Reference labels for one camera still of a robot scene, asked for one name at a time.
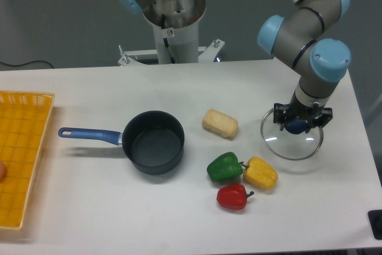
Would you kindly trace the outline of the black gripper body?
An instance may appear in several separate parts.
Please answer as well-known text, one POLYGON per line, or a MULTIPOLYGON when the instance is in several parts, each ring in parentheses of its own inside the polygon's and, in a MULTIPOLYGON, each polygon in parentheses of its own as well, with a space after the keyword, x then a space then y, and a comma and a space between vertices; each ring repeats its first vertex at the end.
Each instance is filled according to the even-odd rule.
POLYGON ((319 106, 318 103, 314 103, 313 106, 305 106, 299 101, 297 96, 293 94, 286 110, 286 118, 289 121, 301 119, 307 121, 309 125, 317 125, 323 108, 324 106, 319 106))

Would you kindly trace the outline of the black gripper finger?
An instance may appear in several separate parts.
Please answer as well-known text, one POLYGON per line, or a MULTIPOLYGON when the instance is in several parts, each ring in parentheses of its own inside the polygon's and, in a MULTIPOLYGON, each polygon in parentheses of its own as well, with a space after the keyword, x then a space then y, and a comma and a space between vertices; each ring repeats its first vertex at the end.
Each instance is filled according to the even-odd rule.
POLYGON ((311 113, 306 119, 305 133, 314 128, 324 128, 332 120, 332 108, 325 107, 318 113, 311 113))
POLYGON ((283 131, 290 122, 289 104, 275 103, 273 105, 273 123, 278 124, 279 130, 283 131))

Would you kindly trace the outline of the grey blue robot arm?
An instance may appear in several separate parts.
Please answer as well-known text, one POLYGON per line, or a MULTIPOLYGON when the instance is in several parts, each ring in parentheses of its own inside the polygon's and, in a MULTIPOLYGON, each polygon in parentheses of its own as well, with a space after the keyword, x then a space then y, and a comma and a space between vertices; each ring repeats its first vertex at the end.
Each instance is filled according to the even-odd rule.
MULTIPOLYGON (((160 63, 197 63, 212 60, 216 50, 199 52, 199 21, 205 0, 119 0, 151 24, 160 63)), ((291 134, 322 128, 332 120, 326 106, 352 60, 346 44, 323 39, 322 34, 342 18, 350 0, 293 0, 297 12, 289 18, 267 19, 258 45, 296 71, 300 80, 288 104, 277 103, 273 121, 291 134)))

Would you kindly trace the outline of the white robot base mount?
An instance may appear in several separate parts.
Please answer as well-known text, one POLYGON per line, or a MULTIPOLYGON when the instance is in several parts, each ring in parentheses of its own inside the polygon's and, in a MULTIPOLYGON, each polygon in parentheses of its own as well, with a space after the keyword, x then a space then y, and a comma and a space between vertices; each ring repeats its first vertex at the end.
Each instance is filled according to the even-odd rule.
POLYGON ((216 62, 225 42, 215 39, 199 46, 199 22, 206 12, 206 0, 155 0, 140 9, 133 0, 128 8, 142 13, 153 29, 156 57, 160 64, 216 62))

